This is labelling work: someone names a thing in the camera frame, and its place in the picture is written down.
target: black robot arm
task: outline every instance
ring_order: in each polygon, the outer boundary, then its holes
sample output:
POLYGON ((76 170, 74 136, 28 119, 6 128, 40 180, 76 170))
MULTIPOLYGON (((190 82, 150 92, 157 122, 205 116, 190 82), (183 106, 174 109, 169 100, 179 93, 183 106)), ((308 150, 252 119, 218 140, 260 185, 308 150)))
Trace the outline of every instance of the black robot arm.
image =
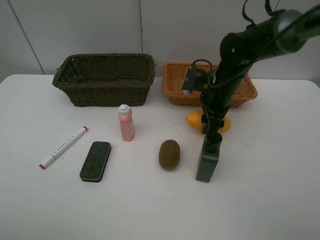
POLYGON ((204 137, 196 179, 209 182, 219 160, 222 136, 218 129, 224 125, 232 99, 252 65, 260 60, 295 53, 307 39, 320 35, 320 4, 304 14, 296 10, 270 12, 272 18, 251 25, 239 33, 229 33, 221 42, 219 67, 213 72, 197 68, 196 60, 186 71, 182 89, 184 94, 201 92, 202 133, 204 137))

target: table surface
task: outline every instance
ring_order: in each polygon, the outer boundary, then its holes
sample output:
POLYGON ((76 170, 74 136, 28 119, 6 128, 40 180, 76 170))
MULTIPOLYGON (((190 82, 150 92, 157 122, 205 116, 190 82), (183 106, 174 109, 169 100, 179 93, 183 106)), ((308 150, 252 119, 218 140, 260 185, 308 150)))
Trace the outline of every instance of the table surface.
POLYGON ((0 84, 2 240, 314 240, 320 238, 320 89, 305 80, 254 79, 258 97, 227 117, 210 183, 195 180, 204 136, 156 77, 132 108, 122 141, 115 107, 75 107, 52 75, 0 84), (47 169, 39 163, 82 126, 89 130, 47 169), (158 163, 176 140, 175 171, 158 163), (94 141, 112 146, 100 183, 81 181, 94 141))

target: white wall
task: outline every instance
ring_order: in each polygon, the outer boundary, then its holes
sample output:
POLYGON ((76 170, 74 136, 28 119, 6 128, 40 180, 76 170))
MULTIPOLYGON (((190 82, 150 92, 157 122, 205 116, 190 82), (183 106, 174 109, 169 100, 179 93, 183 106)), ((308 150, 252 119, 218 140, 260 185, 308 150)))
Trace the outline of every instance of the white wall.
POLYGON ((41 73, 8 2, 0 0, 0 83, 12 74, 41 73))
POLYGON ((142 53, 139 0, 11 0, 46 74, 81 53, 142 53))
MULTIPOLYGON (((271 0, 274 8, 277 0, 271 0)), ((242 32, 249 22, 242 17, 244 0, 141 0, 144 53, 151 54, 161 76, 166 62, 220 61, 220 43, 230 32, 242 32)), ((281 0, 278 9, 305 12, 319 0, 281 0)), ((247 15, 256 23, 269 18, 264 0, 250 0, 247 15)), ((252 78, 307 79, 320 83, 320 37, 309 40, 294 54, 256 63, 252 78)))

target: lemon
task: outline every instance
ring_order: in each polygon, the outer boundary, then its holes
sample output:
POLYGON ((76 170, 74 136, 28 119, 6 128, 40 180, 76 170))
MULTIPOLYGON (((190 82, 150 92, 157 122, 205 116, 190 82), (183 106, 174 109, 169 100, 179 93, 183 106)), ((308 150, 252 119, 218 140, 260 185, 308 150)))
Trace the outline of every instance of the lemon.
MULTIPOLYGON (((190 127, 201 131, 202 124, 201 124, 201 116, 204 114, 202 110, 192 111, 186 116, 185 120, 190 125, 190 127)), ((223 134, 226 133, 231 128, 231 121, 229 118, 224 117, 224 126, 218 130, 218 133, 223 134)))

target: marker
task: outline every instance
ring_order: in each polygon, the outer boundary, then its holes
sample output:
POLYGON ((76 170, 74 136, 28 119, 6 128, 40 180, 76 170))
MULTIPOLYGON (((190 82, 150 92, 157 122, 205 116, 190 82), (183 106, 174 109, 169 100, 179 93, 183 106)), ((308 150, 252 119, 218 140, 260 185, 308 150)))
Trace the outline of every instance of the marker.
POLYGON ((82 127, 79 131, 77 131, 72 137, 68 139, 64 144, 62 144, 57 150, 51 153, 40 165, 39 167, 42 169, 46 169, 53 161, 57 160, 57 158, 64 153, 72 144, 74 144, 86 131, 88 128, 86 126, 82 127))

